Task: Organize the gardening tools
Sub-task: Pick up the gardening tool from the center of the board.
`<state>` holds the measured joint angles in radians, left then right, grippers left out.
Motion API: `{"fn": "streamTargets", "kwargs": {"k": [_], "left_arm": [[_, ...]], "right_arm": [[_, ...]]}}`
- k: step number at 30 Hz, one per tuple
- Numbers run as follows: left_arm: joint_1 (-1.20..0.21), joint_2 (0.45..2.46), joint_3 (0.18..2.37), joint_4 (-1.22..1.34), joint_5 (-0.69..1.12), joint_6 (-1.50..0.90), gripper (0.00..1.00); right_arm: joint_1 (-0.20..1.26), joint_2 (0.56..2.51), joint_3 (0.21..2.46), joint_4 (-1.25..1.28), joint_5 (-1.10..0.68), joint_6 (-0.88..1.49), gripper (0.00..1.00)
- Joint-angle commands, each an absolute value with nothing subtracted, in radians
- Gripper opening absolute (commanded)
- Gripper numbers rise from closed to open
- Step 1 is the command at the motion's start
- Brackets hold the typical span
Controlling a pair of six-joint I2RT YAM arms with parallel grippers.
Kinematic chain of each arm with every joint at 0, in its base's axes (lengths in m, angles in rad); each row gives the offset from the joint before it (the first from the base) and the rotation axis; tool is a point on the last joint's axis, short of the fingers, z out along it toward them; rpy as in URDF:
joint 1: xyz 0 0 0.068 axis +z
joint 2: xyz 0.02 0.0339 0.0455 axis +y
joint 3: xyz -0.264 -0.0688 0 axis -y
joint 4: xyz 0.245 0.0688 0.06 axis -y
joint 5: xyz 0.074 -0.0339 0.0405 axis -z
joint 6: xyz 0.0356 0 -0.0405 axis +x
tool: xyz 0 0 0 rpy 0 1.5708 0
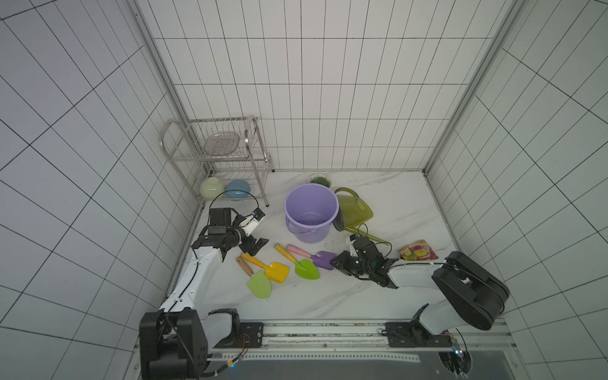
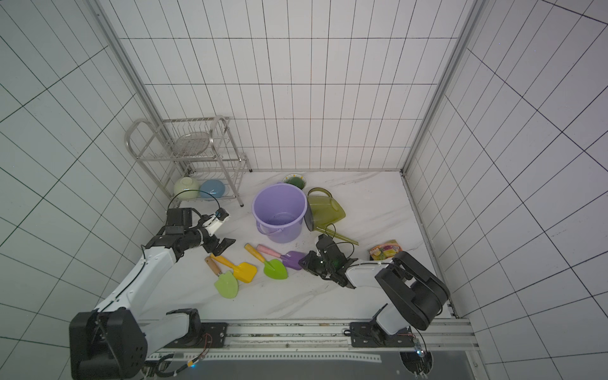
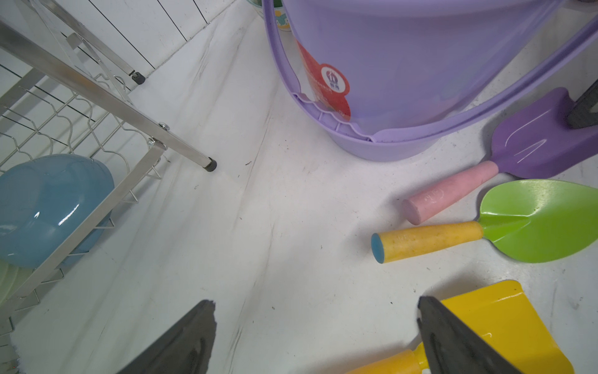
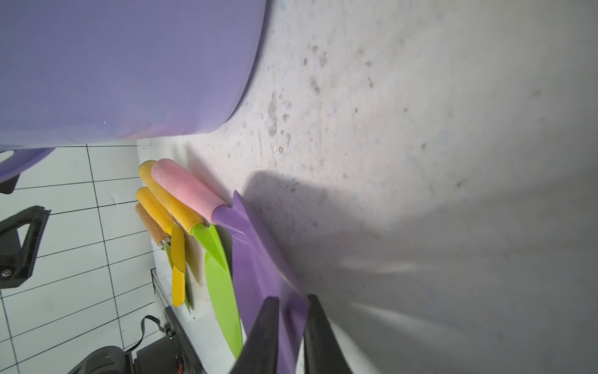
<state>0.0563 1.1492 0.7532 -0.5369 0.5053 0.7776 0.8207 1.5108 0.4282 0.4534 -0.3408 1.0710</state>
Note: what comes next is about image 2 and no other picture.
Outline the green transparent watering can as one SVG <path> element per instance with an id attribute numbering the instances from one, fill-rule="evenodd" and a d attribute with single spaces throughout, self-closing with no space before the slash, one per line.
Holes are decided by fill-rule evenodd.
<path id="1" fill-rule="evenodd" d="M 308 191 L 304 221 L 309 231 L 324 233 L 329 224 L 335 224 L 345 217 L 345 210 L 329 190 L 314 187 Z"/>

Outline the light green shovel wooden handle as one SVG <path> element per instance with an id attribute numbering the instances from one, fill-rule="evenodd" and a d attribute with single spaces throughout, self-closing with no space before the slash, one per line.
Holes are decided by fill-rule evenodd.
<path id="1" fill-rule="evenodd" d="M 215 289 L 225 299 L 234 299 L 238 295 L 238 281 L 231 272 L 222 272 L 211 256 L 204 261 L 212 272 L 217 276 L 214 283 Z"/>

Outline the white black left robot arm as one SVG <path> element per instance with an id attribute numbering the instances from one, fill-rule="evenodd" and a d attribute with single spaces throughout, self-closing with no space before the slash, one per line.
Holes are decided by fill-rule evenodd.
<path id="1" fill-rule="evenodd" d="M 166 224 L 143 245 L 142 258 L 120 285 L 93 310 L 78 313 L 69 325 L 71 376 L 74 379 L 129 379 L 148 363 L 148 356 L 167 345 L 177 348 L 222 347 L 216 324 L 203 323 L 198 310 L 176 309 L 147 326 L 138 322 L 151 294 L 185 252 L 203 247 L 222 254 L 234 239 L 220 240 L 215 233 L 228 220 L 219 207 L 212 215 L 171 208 Z"/>

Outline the green shovel yellow handle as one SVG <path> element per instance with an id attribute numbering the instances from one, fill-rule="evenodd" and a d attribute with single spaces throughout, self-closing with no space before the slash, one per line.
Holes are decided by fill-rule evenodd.
<path id="1" fill-rule="evenodd" d="M 273 280 L 286 280 L 288 278 L 288 271 L 280 260 L 266 260 L 264 256 L 250 244 L 245 244 L 244 248 L 264 265 L 264 274 L 268 278 Z"/>

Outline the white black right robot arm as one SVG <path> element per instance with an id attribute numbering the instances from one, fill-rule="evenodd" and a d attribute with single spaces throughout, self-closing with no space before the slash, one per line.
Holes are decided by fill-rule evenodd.
<path id="1" fill-rule="evenodd" d="M 345 330 L 357 348 L 416 346 L 413 330 L 426 330 L 451 297 L 447 285 L 410 253 L 400 251 L 384 261 L 359 261 L 346 256 L 326 234 L 318 237 L 317 249 L 299 265 L 342 288 L 383 290 L 389 302 L 370 321 L 353 322 Z"/>

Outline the purple plastic bucket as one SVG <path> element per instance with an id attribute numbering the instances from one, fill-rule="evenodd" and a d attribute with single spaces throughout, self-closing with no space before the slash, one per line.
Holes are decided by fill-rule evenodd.
<path id="1" fill-rule="evenodd" d="M 294 185 L 276 183 L 256 194 L 251 209 L 259 233 L 272 242 L 287 244 L 302 232 L 307 196 Z"/>

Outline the purple shovel pink handle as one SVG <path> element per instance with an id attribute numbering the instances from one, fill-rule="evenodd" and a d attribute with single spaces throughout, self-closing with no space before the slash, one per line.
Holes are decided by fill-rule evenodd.
<path id="1" fill-rule="evenodd" d="M 285 254 L 282 254 L 282 253 L 278 253 L 277 251 L 275 251 L 265 245 L 258 245 L 256 247 L 256 249 L 260 253 L 264 253 L 271 257 L 280 259 L 286 268 L 290 268 L 290 269 L 294 269 L 294 270 L 298 270 L 298 271 L 302 270 L 302 266 L 299 264 L 299 261 L 301 261 L 306 256 L 305 253 L 301 253 L 301 252 L 297 252 L 297 251 L 289 251 Z"/>

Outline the yellow plastic shovel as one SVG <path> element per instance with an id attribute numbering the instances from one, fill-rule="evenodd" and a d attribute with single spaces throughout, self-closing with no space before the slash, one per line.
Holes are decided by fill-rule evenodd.
<path id="1" fill-rule="evenodd" d="M 251 283 L 257 274 L 257 268 L 246 262 L 234 264 L 223 256 L 212 255 L 212 259 L 233 270 L 234 277 L 242 283 Z"/>

